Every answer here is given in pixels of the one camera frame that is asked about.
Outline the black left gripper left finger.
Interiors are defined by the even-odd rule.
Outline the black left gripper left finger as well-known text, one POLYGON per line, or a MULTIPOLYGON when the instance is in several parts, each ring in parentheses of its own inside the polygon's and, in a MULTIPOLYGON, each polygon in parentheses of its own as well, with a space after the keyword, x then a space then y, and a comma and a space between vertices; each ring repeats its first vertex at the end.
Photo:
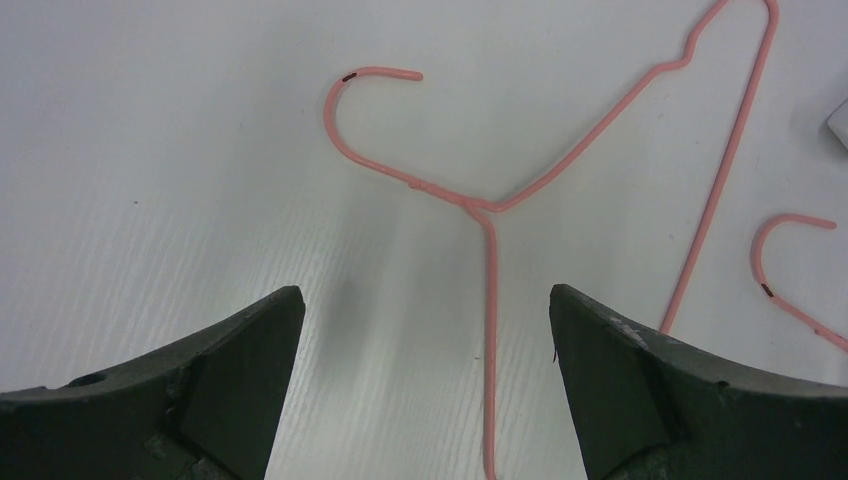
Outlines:
POLYGON ((5 479, 261 479, 305 318, 286 286, 60 388, 1 397, 5 479))

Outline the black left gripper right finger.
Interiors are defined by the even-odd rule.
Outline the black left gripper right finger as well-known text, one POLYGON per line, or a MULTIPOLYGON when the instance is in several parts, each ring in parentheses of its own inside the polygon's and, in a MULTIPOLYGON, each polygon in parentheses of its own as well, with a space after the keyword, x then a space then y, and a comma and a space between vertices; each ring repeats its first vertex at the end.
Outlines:
POLYGON ((847 391, 739 364, 559 284, 549 318, 591 479, 843 479, 847 391))

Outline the thin pink wire hanger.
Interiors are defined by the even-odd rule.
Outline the thin pink wire hanger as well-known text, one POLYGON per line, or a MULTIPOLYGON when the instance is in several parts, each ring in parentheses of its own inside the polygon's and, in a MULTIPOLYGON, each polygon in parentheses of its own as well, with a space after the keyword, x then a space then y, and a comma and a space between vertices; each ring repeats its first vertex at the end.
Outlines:
MULTIPOLYGON (((680 274, 673 289, 668 306, 662 317, 660 331, 664 334, 672 330, 677 312, 684 298, 692 274, 724 187, 736 158, 744 130, 757 95, 767 59, 776 36, 780 19, 779 3, 773 0, 764 2, 767 11, 767 23, 759 48, 750 71, 744 94, 728 137, 723 155, 710 187, 707 201, 696 227, 685 257, 680 274)), ((483 229, 486 240, 486 287, 485 287, 485 323, 484 323, 484 380, 483 380, 483 433, 482 433, 482 469, 487 479, 497 477, 496 467, 496 389, 497 389, 497 329, 498 329, 498 237, 497 229, 488 217, 490 213, 508 211, 542 190, 560 176, 592 143, 619 117, 619 115, 647 88, 659 75, 685 68, 694 58, 699 38, 711 21, 726 6, 724 1, 715 2, 695 23, 688 33, 680 57, 659 63, 649 70, 618 100, 601 120, 549 171, 528 184, 514 195, 500 201, 489 201, 459 193, 447 187, 423 180, 413 174, 387 166, 369 159, 348 146, 336 123, 337 105, 344 89, 356 79, 379 76, 403 81, 420 82, 423 74, 415 70, 366 66, 349 71, 338 78, 329 88, 323 104, 323 125, 333 146, 345 158, 369 170, 406 184, 410 189, 434 197, 463 209, 483 229)))

